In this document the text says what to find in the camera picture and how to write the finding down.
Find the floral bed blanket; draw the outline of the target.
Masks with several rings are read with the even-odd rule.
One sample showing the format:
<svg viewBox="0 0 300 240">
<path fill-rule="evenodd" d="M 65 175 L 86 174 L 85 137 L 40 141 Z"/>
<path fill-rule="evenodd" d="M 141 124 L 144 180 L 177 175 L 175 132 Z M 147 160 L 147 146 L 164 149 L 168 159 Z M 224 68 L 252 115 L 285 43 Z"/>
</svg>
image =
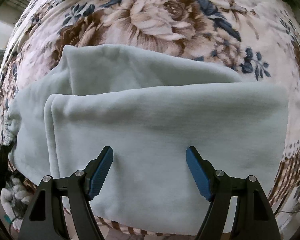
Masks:
<svg viewBox="0 0 300 240">
<path fill-rule="evenodd" d="M 270 203 L 300 181 L 300 26 L 281 0 L 31 0 L 1 64 L 0 143 L 16 143 L 5 138 L 16 94 L 53 70 L 66 46 L 109 44 L 215 63 L 244 81 L 283 87 L 287 129 L 273 187 L 265 192 Z M 158 234 L 96 217 L 126 232 Z"/>
</svg>

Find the light green fleece pants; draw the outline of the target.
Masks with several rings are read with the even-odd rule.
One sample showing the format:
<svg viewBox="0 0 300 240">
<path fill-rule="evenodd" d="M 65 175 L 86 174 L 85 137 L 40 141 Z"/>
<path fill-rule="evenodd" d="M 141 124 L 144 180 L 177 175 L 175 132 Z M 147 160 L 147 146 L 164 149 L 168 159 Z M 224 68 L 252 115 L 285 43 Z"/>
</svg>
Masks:
<svg viewBox="0 0 300 240">
<path fill-rule="evenodd" d="M 93 213 L 133 228 L 195 235 L 208 209 L 186 149 L 228 175 L 252 174 L 265 192 L 282 156 L 286 90 L 244 81 L 215 63 L 131 46 L 66 46 L 46 76 L 20 89 L 5 114 L 15 167 L 39 184 L 114 161 Z"/>
</svg>

